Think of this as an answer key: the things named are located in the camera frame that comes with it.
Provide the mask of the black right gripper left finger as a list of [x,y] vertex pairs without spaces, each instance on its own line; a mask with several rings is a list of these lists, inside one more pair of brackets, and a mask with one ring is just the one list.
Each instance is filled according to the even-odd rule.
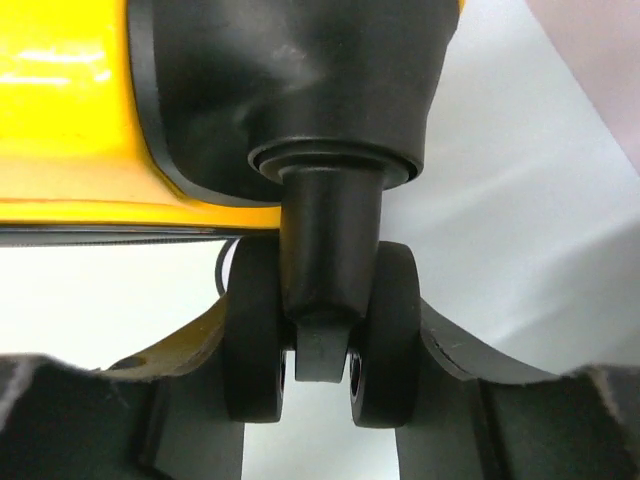
[[225,299],[105,371],[1,358],[4,479],[238,479],[223,394]]

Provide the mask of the yellow Pikachu suitcase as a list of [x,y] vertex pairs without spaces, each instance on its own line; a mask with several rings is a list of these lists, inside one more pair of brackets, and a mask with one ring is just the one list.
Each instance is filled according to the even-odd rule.
[[275,422],[352,367],[361,427],[411,416],[420,293],[379,238],[422,171],[460,1],[5,1],[1,238],[238,238],[229,415]]

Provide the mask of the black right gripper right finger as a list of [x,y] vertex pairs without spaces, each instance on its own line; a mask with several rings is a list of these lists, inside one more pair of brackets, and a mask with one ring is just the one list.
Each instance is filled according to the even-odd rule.
[[396,431],[403,479],[636,479],[639,370],[553,375],[421,306],[420,376]]

